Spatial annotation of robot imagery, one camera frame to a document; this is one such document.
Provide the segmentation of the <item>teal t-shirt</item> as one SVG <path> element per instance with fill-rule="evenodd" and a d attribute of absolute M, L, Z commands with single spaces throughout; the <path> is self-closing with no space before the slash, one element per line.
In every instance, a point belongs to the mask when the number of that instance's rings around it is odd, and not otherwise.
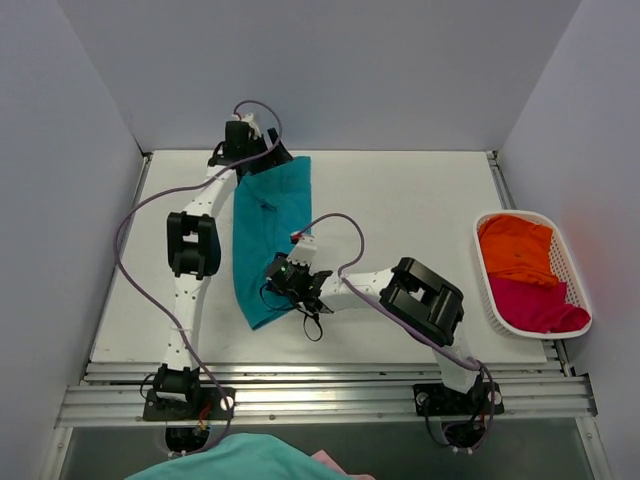
<path fill-rule="evenodd" d="M 293 248 L 290 234 L 312 219 L 311 158 L 248 175 L 234 192 L 232 275 L 236 300 L 258 330 L 284 316 L 291 304 L 266 291 L 266 269 Z"/>

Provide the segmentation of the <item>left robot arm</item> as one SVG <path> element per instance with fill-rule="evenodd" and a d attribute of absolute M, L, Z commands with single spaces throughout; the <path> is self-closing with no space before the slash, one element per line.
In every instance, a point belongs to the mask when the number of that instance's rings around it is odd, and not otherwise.
<path fill-rule="evenodd" d="M 255 115 L 235 113 L 225 125 L 225 138 L 207 164 L 206 185 L 182 210 L 167 218 L 168 264 L 174 274 L 173 316 L 164 359 L 153 380 L 153 392 L 179 419 L 194 417 L 202 405 L 197 353 L 204 300 L 221 264 L 216 217 L 245 176 L 293 160 L 271 128 L 261 133 Z"/>

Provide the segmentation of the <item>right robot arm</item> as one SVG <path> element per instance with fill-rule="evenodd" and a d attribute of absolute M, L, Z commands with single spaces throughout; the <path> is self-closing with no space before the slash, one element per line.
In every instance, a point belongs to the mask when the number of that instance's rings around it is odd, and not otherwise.
<path fill-rule="evenodd" d="M 372 308 L 432 349 L 450 409 L 464 413 L 479 402 L 482 366 L 464 342 L 455 343 L 464 295 L 419 261 L 403 257 L 394 267 L 368 273 L 313 273 L 309 266 L 278 255 L 265 277 L 269 291 L 313 319 Z"/>

